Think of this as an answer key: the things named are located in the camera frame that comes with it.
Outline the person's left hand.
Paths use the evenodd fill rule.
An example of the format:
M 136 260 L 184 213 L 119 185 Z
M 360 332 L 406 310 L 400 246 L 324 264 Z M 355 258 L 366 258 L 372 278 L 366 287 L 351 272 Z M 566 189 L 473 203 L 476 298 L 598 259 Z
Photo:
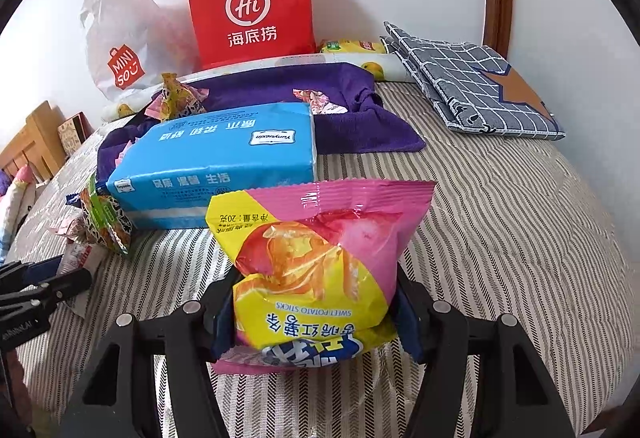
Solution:
M 15 350 L 1 352 L 1 436 L 33 437 L 32 401 Z

